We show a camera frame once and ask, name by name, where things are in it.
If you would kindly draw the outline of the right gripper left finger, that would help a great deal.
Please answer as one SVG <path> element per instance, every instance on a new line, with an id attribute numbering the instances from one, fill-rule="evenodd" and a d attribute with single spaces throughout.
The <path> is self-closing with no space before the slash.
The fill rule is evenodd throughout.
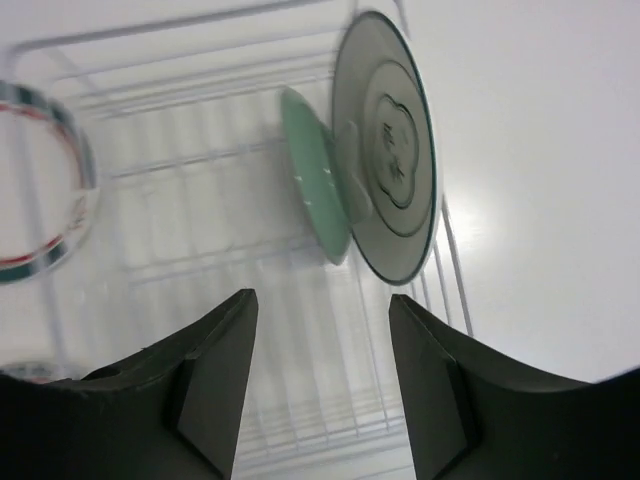
<path id="1" fill-rule="evenodd" d="M 228 479 L 258 299 L 200 320 L 80 380 L 1 378 L 5 479 Z"/>

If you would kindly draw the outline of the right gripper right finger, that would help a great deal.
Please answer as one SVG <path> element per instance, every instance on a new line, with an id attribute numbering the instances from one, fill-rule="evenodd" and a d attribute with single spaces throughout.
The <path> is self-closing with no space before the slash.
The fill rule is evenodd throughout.
<path id="1" fill-rule="evenodd" d="M 389 324 L 419 479 L 636 479 L 639 372 L 588 383 L 504 355 L 395 294 Z"/>

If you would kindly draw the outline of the green red rimmed plate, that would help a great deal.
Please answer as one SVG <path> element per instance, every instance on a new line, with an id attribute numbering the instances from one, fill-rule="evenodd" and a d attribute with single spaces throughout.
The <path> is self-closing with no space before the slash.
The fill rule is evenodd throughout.
<path id="1" fill-rule="evenodd" d="M 89 139 L 58 100 L 1 82 L 1 282 L 62 264 L 86 238 L 100 194 Z"/>

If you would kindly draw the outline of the white plate with characters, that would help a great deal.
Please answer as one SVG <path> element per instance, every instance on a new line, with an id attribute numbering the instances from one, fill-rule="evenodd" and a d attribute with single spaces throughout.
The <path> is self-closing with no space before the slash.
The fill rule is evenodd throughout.
<path id="1" fill-rule="evenodd" d="M 366 10 L 340 41 L 331 124 L 358 130 L 355 172 L 372 203 L 352 229 L 372 271 L 391 285 L 410 282 L 433 249 L 443 175 L 421 71 L 405 34 L 384 13 Z"/>

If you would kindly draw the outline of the green blue patterned plate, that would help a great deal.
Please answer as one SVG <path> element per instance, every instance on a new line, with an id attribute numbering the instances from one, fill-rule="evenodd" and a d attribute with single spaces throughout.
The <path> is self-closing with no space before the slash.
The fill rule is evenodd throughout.
<path id="1" fill-rule="evenodd" d="M 319 246 L 329 262 L 339 265 L 351 233 L 334 173 L 332 133 L 298 91 L 283 88 L 279 106 L 294 184 Z"/>

